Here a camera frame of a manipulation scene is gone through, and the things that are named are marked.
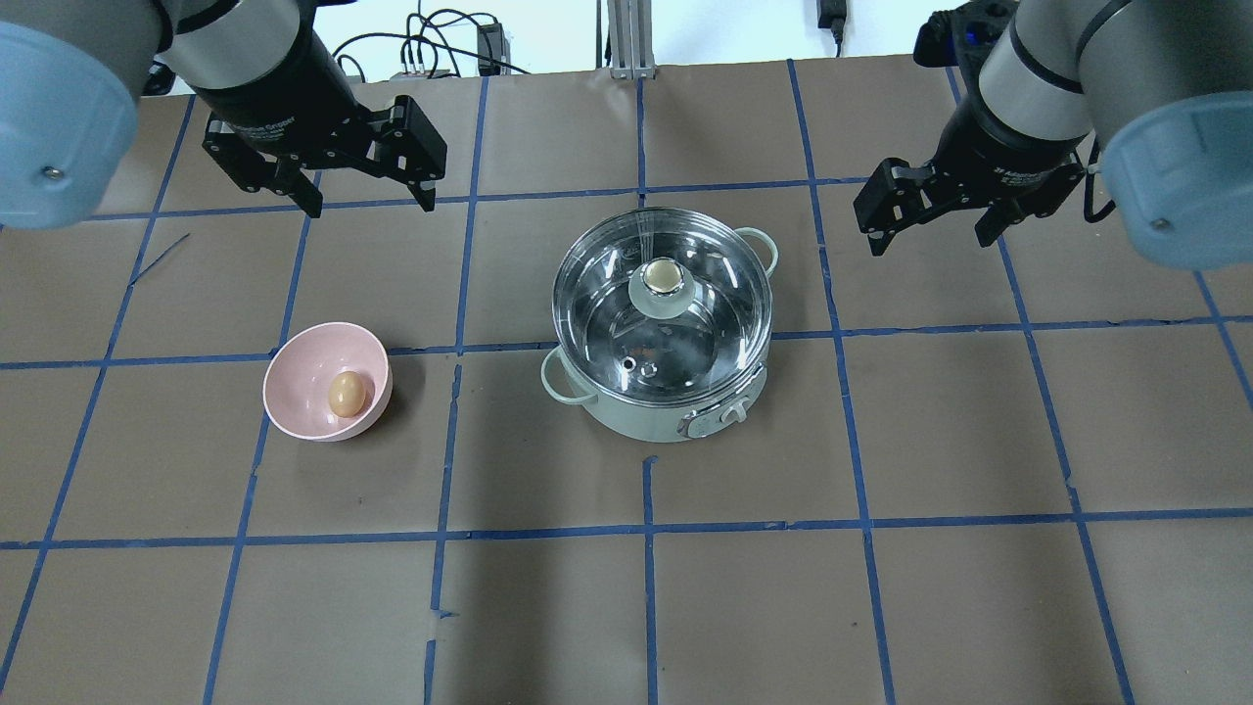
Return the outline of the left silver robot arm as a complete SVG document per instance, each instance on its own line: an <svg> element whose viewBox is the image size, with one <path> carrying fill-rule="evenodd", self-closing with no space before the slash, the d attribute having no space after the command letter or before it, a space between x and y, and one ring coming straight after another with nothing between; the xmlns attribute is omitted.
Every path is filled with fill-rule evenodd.
<svg viewBox="0 0 1253 705"><path fill-rule="evenodd" d="M208 106L202 147L242 192L309 217L309 173L353 169L436 204L447 144L416 100L372 111L316 33L317 1L5 1L1 219L54 229L89 218L133 147L152 68Z"/></svg>

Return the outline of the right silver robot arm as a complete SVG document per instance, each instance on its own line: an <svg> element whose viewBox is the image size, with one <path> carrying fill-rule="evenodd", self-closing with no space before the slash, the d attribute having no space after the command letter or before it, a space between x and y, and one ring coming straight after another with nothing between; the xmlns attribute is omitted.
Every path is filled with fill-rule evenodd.
<svg viewBox="0 0 1253 705"><path fill-rule="evenodd" d="M881 162L855 197L873 255L898 233L979 210L981 247L1056 213L1100 177L1141 258L1177 269L1250 254L1248 1L970 1L933 13L913 63L965 96L921 167Z"/></svg>

